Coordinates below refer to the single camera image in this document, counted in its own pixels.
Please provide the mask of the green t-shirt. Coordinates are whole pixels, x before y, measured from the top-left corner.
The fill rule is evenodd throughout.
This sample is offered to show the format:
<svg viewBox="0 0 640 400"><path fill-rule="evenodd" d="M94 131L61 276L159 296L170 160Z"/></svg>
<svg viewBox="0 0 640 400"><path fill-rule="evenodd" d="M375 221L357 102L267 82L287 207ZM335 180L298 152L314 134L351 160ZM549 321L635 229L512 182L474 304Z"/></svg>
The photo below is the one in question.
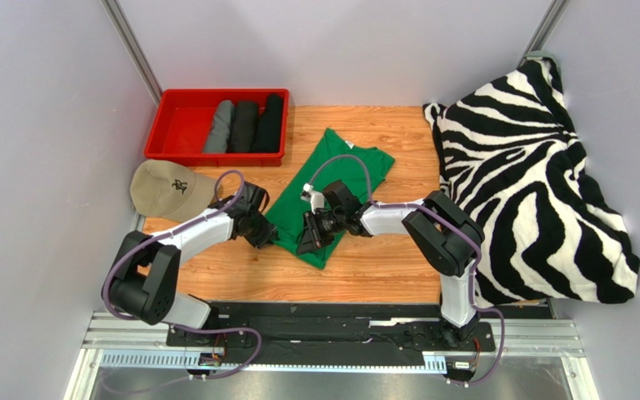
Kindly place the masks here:
<svg viewBox="0 0 640 400"><path fill-rule="evenodd" d="M364 171L349 156L362 160L367 167L373 191L385 181L395 163L395 159L382 149L359 147L326 128L305 163L291 174L265 212L267 220L277 227L275 246L296 254L303 230L303 214L310 210L310 204L301 199L306 183L323 189L329 183L341 180L362 203L368 200Z"/></svg>

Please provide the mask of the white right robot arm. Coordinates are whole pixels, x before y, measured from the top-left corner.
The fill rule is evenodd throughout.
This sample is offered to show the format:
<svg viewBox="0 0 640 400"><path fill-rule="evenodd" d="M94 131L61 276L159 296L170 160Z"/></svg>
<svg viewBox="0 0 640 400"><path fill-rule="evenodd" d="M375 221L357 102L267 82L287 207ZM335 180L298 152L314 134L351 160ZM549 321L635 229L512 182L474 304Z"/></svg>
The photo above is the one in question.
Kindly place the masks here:
<svg viewBox="0 0 640 400"><path fill-rule="evenodd" d="M336 180L321 192L305 184L301 199L311 204L311 210L303 214L297 255L326 248L341 233L365 238L407 235L441 277L442 319L455 328L477 320L469 273L484 240L483 229L444 192L434 191L413 202L361 202Z"/></svg>

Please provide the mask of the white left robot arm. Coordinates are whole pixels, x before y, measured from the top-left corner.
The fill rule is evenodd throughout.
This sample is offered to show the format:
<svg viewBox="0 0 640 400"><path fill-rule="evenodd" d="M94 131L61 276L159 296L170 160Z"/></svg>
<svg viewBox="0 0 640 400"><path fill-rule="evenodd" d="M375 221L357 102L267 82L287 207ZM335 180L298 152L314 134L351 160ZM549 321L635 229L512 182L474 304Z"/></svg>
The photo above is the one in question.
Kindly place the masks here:
<svg viewBox="0 0 640 400"><path fill-rule="evenodd" d="M244 238L253 248L272 244L277 228L263 215L268 192L244 183L233 196L212 203L198 216L166 231L129 232L102 287L107 309L121 319L148 325L204 328L211 305L178 291L181 266L199 253Z"/></svg>

